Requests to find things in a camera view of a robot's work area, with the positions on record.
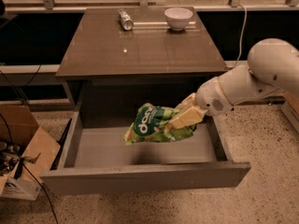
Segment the snack bag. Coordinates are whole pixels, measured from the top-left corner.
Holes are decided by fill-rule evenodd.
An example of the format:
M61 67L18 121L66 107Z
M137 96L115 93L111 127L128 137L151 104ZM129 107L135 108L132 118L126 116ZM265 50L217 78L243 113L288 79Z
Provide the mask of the snack bag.
M135 122L125 134L125 145L135 142L174 142L192 136L196 125L181 129L169 129L168 121L178 114L179 110L170 107L153 106L149 103L138 109Z

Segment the cardboard box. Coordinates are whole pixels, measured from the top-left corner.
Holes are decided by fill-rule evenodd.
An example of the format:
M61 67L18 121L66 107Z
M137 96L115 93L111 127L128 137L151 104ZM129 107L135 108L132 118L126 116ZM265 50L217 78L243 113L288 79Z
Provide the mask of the cardboard box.
M7 122L13 144L23 147L21 156L36 158L39 155L35 163L25 161L23 165L42 183L39 175L50 169L60 149L59 144L39 127L28 107L0 105L0 114ZM0 140L10 143L7 126L1 118ZM18 164L8 175L0 176L0 196L35 200L41 187L25 168L22 168L21 176L15 179L17 167Z
M283 96L286 101L281 107L281 110L295 130L299 132L299 99L288 92L286 92Z

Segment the open drawer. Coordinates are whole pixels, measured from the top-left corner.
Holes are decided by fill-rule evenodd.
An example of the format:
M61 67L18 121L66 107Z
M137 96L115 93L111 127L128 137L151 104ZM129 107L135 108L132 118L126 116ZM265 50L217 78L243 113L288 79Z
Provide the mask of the open drawer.
M86 81L57 170L41 178L55 194L72 195L236 187L250 164L232 160L215 118L207 117L179 142L124 144L140 106L175 106L194 86L177 79Z

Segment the concrete floor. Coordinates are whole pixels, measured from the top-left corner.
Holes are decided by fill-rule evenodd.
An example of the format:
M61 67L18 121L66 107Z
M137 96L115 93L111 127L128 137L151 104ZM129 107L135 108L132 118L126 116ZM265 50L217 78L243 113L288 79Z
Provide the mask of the concrete floor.
M55 139L72 112L35 112ZM299 133L280 105L238 106L219 117L235 161L252 168L233 189L189 189L55 196L59 223L298 223ZM55 223L45 193L36 201L0 199L0 223Z

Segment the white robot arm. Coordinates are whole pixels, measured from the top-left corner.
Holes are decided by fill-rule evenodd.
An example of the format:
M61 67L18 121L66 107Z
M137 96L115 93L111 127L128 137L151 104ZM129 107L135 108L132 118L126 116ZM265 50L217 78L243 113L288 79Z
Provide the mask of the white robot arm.
M205 114L218 116L283 91L299 97L299 51L286 41L265 39L252 47L248 64L213 77L179 104L169 126L179 129L202 121Z

